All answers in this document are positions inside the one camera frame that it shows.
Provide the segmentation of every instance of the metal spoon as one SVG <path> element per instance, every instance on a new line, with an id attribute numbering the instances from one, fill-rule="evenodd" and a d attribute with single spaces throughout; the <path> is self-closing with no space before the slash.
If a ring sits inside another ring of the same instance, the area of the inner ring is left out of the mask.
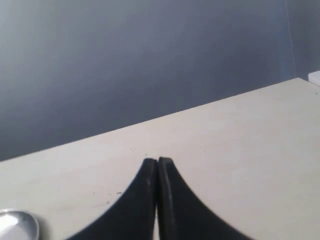
<path id="1" fill-rule="evenodd" d="M 0 240 L 39 240 L 39 223 L 31 213 L 18 209 L 0 210 Z"/>

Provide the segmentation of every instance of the white object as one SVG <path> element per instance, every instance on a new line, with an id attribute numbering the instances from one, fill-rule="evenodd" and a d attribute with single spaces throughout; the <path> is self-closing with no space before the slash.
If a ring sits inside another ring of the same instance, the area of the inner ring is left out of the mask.
<path id="1" fill-rule="evenodd" d="M 143 158 L 165 156 L 248 236 L 319 239 L 318 92 L 293 79 L 0 162 L 0 209 L 35 213 L 44 239 L 66 239 L 117 200 Z"/>
<path id="2" fill-rule="evenodd" d="M 309 82 L 320 87 L 320 71 L 309 73 Z"/>

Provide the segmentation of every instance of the table surface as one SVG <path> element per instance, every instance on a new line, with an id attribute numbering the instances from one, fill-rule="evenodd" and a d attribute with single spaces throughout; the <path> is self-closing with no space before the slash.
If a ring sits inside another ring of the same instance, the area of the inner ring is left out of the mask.
<path id="1" fill-rule="evenodd" d="M 44 239 L 65 239 L 119 198 L 145 157 L 165 156 L 252 238 L 318 239 L 319 106 L 320 88 L 297 78 L 3 161 L 0 209 L 28 210 Z"/>

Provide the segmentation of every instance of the silver spoon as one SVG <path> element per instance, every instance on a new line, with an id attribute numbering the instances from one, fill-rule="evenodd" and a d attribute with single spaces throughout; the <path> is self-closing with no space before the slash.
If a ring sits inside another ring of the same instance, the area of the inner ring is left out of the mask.
<path id="1" fill-rule="evenodd" d="M 30 212 L 0 210 L 0 240 L 39 240 L 39 223 Z"/>

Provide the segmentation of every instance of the black object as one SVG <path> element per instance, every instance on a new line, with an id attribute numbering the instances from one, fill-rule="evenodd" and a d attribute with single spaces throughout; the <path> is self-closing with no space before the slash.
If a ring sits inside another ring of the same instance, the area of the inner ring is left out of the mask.
<path id="1" fill-rule="evenodd" d="M 157 205 L 160 240 L 250 240 L 211 212 L 170 158 L 145 159 L 121 198 L 69 240 L 152 240 Z"/>
<path id="2" fill-rule="evenodd" d="M 152 240 L 156 211 L 157 161 L 145 159 L 119 200 L 69 240 Z"/>
<path id="3" fill-rule="evenodd" d="M 191 191 L 170 158 L 158 162 L 161 240 L 249 240 L 211 212 Z"/>

